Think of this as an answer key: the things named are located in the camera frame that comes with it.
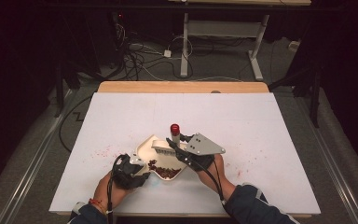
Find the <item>sleeve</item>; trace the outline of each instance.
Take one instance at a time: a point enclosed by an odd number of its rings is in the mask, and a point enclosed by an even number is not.
[[[237,186],[225,209],[241,224],[299,224],[291,216],[268,204],[263,192],[252,185]]]
[[[91,204],[77,203],[68,224],[106,224],[107,218]]]

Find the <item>hand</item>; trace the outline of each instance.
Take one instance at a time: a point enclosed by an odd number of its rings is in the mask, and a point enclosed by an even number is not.
[[[235,186],[231,182],[229,182],[226,178],[225,164],[222,155],[220,154],[214,155],[214,163],[211,164],[211,166],[208,168],[208,171],[211,173],[211,175],[214,177],[217,183],[219,183],[219,179],[220,179],[220,184],[222,185],[223,197],[226,201],[228,201],[232,192],[234,192]],[[214,190],[214,192],[218,193],[215,183],[204,171],[199,171],[197,172],[197,174],[199,175],[200,181],[204,185]]]
[[[107,195],[107,185],[109,183],[111,172],[109,172],[106,176],[104,176],[98,186],[97,189],[94,192],[94,200],[101,201],[100,206],[97,204],[93,204],[94,207],[96,207],[98,210],[100,210],[101,213],[104,213],[104,211],[107,210],[107,203],[108,203],[108,195]],[[115,182],[112,183],[112,206],[113,208],[116,208],[123,199],[130,193],[133,192],[133,189],[119,189]]]

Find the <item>wooden table edge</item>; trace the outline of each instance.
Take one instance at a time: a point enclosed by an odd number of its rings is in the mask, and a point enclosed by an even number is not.
[[[98,92],[265,93],[269,88],[264,82],[105,81]]]

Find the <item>gray floor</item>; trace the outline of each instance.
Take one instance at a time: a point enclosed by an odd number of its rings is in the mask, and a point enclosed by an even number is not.
[[[282,39],[275,43],[263,43],[258,54],[261,71],[267,84],[284,77],[295,54],[287,49],[289,40]],[[234,40],[225,42],[233,45]],[[245,51],[252,48],[253,41],[245,39],[238,46],[214,44],[205,41],[194,43],[190,62],[193,76],[189,80],[205,81],[255,81]],[[163,52],[166,47],[147,43],[149,51]],[[147,60],[158,56],[143,54]],[[175,74],[179,75],[180,62],[172,62]],[[107,74],[109,68],[103,68]],[[95,82],[85,75],[79,75],[81,88],[68,91],[66,110],[72,109],[78,102],[91,96],[98,88]],[[179,80],[172,74],[169,63],[160,63],[139,74],[139,80]],[[319,216],[299,218],[301,223],[358,223],[358,158],[351,144],[330,110],[328,100],[321,90],[321,104],[318,113],[320,128],[315,129],[307,116],[308,98],[295,98],[291,88],[280,87],[274,90],[282,116],[291,134],[299,158],[314,190],[322,213]],[[65,223],[68,217],[51,214],[49,205],[69,158],[58,132],[51,127],[60,124],[62,117],[55,119],[57,106],[54,94],[51,94],[50,107],[38,118],[28,133],[23,137],[10,159],[5,171],[0,176],[0,222],[7,223]],[[80,112],[84,118],[89,100],[78,106],[74,112]],[[81,128],[81,121],[70,114],[62,125],[62,140],[71,148]],[[16,191],[20,186],[22,192]],[[128,218],[118,219],[118,223],[234,223],[220,218]]]

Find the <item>metal bar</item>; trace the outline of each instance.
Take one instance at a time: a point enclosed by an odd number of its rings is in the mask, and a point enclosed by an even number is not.
[[[57,129],[60,126],[63,117],[65,116],[68,107],[71,105],[73,100],[75,99],[76,91],[73,93],[72,91],[68,91],[66,94],[68,104],[64,107],[62,113],[59,117],[53,120],[53,123],[48,131],[47,135],[43,139],[41,145],[39,146],[38,150],[34,154],[30,165],[28,166],[27,171],[25,172],[24,176],[20,180],[18,186],[13,191],[12,195],[7,201],[4,209],[0,214],[0,223],[13,223],[14,218],[16,217],[17,213],[20,210],[22,202],[24,201],[29,189],[31,188],[32,184],[34,183],[34,179],[39,171],[40,166],[42,165],[46,155],[48,154],[49,145],[51,142],[52,137]]]
[[[353,193],[351,191],[351,187],[348,185],[345,177],[339,170],[339,167],[334,159],[334,156],[330,152],[330,148],[325,143],[324,138],[319,131],[319,129],[313,126],[312,120],[308,117],[308,107],[303,98],[296,100],[298,106],[300,107],[300,111],[306,118],[310,128],[312,129],[313,134],[316,137],[316,140],[319,144],[319,152],[321,154],[322,160],[326,166],[327,172],[330,174],[331,179],[333,180],[334,185],[336,186],[337,193],[341,197],[341,200],[347,209],[348,214],[351,217],[351,221],[354,224],[358,224],[358,204],[353,197]]]

